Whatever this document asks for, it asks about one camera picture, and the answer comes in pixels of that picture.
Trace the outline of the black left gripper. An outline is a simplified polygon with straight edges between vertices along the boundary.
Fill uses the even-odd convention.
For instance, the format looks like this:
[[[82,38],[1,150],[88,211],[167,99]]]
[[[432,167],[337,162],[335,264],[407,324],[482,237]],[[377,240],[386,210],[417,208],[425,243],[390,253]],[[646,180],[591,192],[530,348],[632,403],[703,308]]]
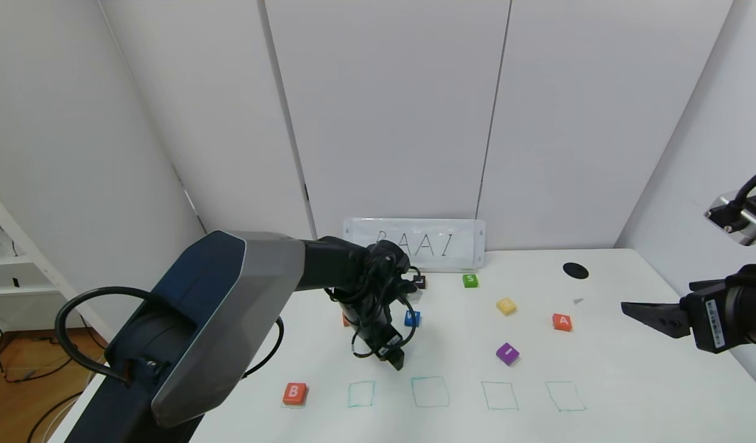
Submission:
[[[405,365],[405,351],[397,348],[401,340],[401,334],[392,325],[389,306],[381,306],[372,319],[365,320],[367,355],[388,362],[397,371]]]

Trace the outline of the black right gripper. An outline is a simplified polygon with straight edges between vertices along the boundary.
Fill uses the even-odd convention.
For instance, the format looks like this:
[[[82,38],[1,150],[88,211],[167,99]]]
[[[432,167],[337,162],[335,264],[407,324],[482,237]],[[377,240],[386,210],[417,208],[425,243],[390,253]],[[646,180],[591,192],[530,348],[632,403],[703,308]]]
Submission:
[[[622,302],[623,314],[671,338],[692,333],[696,347],[718,354],[756,344],[756,264],[723,279],[690,281],[680,303]]]

